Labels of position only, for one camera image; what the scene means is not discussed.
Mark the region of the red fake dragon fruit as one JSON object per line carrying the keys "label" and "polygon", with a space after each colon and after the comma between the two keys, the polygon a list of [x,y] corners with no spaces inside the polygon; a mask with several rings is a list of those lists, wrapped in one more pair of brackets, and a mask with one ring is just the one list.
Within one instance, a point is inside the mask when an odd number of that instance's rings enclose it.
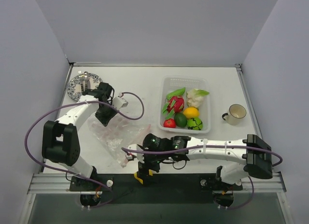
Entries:
{"label": "red fake dragon fruit", "polygon": [[184,109],[184,99],[182,96],[173,96],[167,100],[161,110],[161,114],[165,119],[170,119],[175,113],[181,112]]}

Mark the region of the white fake cauliflower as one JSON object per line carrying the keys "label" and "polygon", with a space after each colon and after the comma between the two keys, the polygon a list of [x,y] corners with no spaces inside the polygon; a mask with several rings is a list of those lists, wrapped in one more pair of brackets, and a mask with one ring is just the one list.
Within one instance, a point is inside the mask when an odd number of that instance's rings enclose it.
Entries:
{"label": "white fake cauliflower", "polygon": [[201,89],[191,89],[190,91],[186,92],[186,104],[188,107],[195,107],[199,108],[202,104],[204,97],[209,94],[206,90]]}

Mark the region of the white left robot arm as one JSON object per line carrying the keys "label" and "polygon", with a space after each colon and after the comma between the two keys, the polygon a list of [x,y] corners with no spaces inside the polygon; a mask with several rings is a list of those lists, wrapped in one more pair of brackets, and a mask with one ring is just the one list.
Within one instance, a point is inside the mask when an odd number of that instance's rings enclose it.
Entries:
{"label": "white left robot arm", "polygon": [[43,158],[82,175],[81,186],[88,191],[98,185],[97,171],[80,156],[78,130],[93,113],[103,126],[107,126],[116,115],[116,111],[111,108],[113,93],[114,89],[108,83],[100,83],[97,89],[87,89],[80,97],[81,105],[56,121],[47,121],[43,127]]}

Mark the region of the yellow fake lemon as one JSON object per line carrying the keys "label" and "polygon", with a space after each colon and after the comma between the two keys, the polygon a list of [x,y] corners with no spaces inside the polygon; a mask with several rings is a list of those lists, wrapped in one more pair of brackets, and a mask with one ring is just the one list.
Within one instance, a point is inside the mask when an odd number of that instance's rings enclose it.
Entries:
{"label": "yellow fake lemon", "polygon": [[199,117],[199,110],[195,107],[188,107],[183,111],[184,116],[187,119]]}

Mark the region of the green fake watermelon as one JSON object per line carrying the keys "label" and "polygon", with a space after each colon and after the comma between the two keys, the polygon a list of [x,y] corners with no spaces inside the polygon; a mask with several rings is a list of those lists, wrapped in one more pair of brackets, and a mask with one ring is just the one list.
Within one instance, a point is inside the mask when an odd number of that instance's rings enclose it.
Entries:
{"label": "green fake watermelon", "polygon": [[200,118],[194,117],[187,120],[187,128],[189,130],[202,130],[203,129],[203,122]]}

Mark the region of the white plastic basket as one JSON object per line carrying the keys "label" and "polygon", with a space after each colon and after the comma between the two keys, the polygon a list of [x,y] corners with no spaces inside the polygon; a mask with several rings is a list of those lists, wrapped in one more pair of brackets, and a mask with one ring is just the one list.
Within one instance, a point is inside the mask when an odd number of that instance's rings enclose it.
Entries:
{"label": "white plastic basket", "polygon": [[175,127],[175,128],[165,128],[163,127],[163,122],[166,120],[165,116],[161,114],[164,103],[167,101],[166,95],[172,91],[185,87],[185,93],[182,95],[184,99],[184,109],[188,108],[186,104],[186,92],[191,89],[201,89],[209,92],[209,85],[207,81],[200,78],[190,78],[183,76],[166,76],[161,84],[160,92],[160,107],[159,107],[159,118],[158,126],[163,131],[175,132],[175,133],[188,133],[188,134],[206,134],[210,132],[211,129],[211,105],[210,105],[210,94],[204,97],[202,104],[197,108],[199,110],[199,117],[203,122],[203,129],[198,130],[189,130],[187,126],[185,128]]}

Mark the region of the dark green fake avocado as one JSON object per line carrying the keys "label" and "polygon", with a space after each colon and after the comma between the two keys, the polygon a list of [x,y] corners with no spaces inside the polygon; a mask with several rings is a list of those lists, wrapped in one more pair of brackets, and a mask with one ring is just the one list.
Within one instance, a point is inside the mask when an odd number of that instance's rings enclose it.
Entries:
{"label": "dark green fake avocado", "polygon": [[181,112],[175,113],[174,121],[177,127],[185,128],[187,126],[187,118]]}

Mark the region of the clear zip top bag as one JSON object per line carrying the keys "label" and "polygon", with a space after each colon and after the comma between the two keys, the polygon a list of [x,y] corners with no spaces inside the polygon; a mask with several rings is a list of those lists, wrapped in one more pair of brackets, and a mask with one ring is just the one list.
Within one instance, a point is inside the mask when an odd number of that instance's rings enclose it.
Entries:
{"label": "clear zip top bag", "polygon": [[150,124],[142,120],[129,120],[119,114],[112,118],[107,126],[94,115],[87,120],[87,124],[90,132],[122,168],[126,167],[128,159],[121,148],[128,148],[131,144],[141,145],[151,128]]}

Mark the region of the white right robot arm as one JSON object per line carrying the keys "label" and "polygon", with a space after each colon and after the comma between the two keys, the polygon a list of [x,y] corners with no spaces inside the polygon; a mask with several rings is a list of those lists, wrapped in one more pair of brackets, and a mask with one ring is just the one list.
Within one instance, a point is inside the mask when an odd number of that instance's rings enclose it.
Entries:
{"label": "white right robot arm", "polygon": [[173,164],[200,159],[229,162],[227,166],[217,167],[214,183],[219,189],[248,176],[263,180],[273,177],[271,147],[252,134],[243,140],[219,141],[190,136],[167,139],[149,133],[141,145],[132,144],[128,149],[139,162],[134,177],[141,184],[146,184],[147,177],[153,172],[159,172],[160,164],[165,160]]}

